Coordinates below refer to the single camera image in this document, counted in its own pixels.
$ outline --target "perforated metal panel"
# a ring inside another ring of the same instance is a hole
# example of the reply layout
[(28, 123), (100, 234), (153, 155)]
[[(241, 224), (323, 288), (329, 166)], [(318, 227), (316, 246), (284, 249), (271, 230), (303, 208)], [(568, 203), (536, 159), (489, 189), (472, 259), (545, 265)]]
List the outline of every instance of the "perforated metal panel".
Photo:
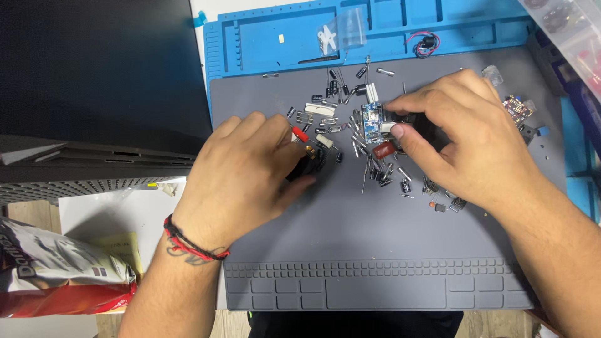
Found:
[(0, 183), (0, 204), (98, 194), (100, 192), (145, 185), (174, 178), (176, 176), (18, 184)]

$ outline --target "hand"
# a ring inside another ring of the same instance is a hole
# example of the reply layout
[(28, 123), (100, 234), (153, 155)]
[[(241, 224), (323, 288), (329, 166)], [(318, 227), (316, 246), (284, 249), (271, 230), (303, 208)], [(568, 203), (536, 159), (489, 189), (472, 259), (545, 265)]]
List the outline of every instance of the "hand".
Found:
[(429, 178), (491, 212), (512, 207), (546, 180), (496, 90), (472, 70), (402, 95), (386, 109), (401, 115), (423, 112), (441, 127), (451, 143), (440, 153), (408, 124), (399, 123), (391, 132)]
[(230, 117), (203, 145), (172, 221), (205, 250), (223, 247), (282, 212), (315, 181), (282, 180), (305, 155), (282, 115)]

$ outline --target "circuit board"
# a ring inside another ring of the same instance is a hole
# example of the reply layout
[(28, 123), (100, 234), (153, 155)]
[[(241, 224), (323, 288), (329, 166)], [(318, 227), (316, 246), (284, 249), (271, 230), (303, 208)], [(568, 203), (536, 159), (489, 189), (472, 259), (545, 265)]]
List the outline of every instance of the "circuit board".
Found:
[(509, 95), (509, 97), (503, 101), (503, 106), (511, 116), (511, 119), (516, 124), (517, 127), (520, 127), (524, 121), (532, 115), (533, 111), (526, 107), (518, 98), (513, 95)]
[(363, 114), (365, 143), (382, 143), (383, 137), (380, 133), (380, 123), (384, 121), (382, 104), (376, 102), (362, 105), (361, 113)]

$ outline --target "tattoo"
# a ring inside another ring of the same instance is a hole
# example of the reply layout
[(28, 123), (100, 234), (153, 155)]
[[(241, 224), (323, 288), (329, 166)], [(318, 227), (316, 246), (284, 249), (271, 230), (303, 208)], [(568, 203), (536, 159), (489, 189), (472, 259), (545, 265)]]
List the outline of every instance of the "tattoo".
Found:
[[(199, 266), (199, 265), (205, 265), (207, 263), (213, 262), (212, 260), (204, 260), (194, 254), (187, 253), (182, 250), (174, 251), (173, 248), (175, 247), (175, 243), (173, 243), (173, 241), (171, 239), (169, 239), (169, 243), (171, 243), (171, 247), (167, 248), (167, 253), (173, 257), (184, 256), (186, 258), (184, 260), (184, 262), (186, 262), (190, 265)], [(215, 248), (213, 250), (208, 250), (208, 251), (213, 254), (217, 254), (217, 252), (223, 252), (224, 250), (225, 250), (225, 247), (219, 247), (219, 248)]]

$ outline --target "yellow paper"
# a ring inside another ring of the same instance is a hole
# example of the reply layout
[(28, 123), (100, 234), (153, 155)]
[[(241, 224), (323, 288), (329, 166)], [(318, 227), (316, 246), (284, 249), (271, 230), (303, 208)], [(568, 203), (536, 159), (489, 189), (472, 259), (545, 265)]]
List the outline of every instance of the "yellow paper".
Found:
[(138, 236), (135, 232), (95, 238), (90, 240), (90, 244), (101, 248), (110, 255), (121, 258), (132, 267), (136, 275), (144, 272), (138, 251)]

